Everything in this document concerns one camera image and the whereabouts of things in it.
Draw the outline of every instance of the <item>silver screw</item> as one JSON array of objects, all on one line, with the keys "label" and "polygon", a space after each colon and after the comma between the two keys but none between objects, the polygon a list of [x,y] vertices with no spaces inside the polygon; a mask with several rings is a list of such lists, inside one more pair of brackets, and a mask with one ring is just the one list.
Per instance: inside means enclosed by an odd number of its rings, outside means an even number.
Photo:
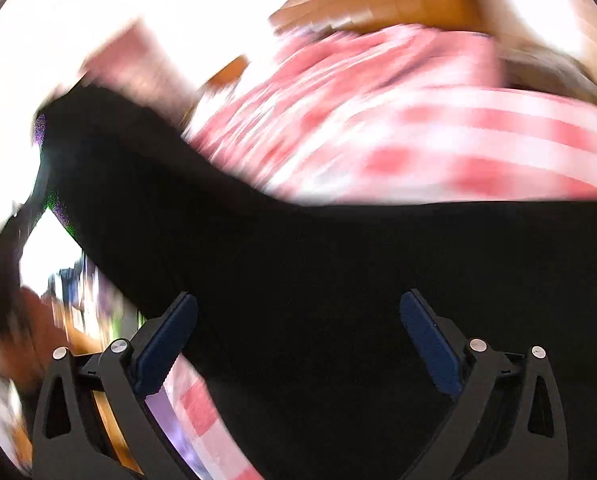
[{"label": "silver screw", "polygon": [[472,341],[469,342],[469,347],[474,352],[485,352],[487,344],[482,339],[472,339]]},{"label": "silver screw", "polygon": [[56,359],[56,361],[60,361],[63,357],[67,355],[67,348],[64,346],[59,346],[56,350],[52,352],[52,357]]},{"label": "silver screw", "polygon": [[534,355],[534,357],[536,357],[537,359],[543,359],[547,354],[545,353],[545,350],[540,346],[533,346],[532,355]]},{"label": "silver screw", "polygon": [[112,352],[115,354],[120,354],[121,352],[125,352],[125,349],[128,347],[128,342],[125,339],[117,339],[113,341],[110,345]]}]

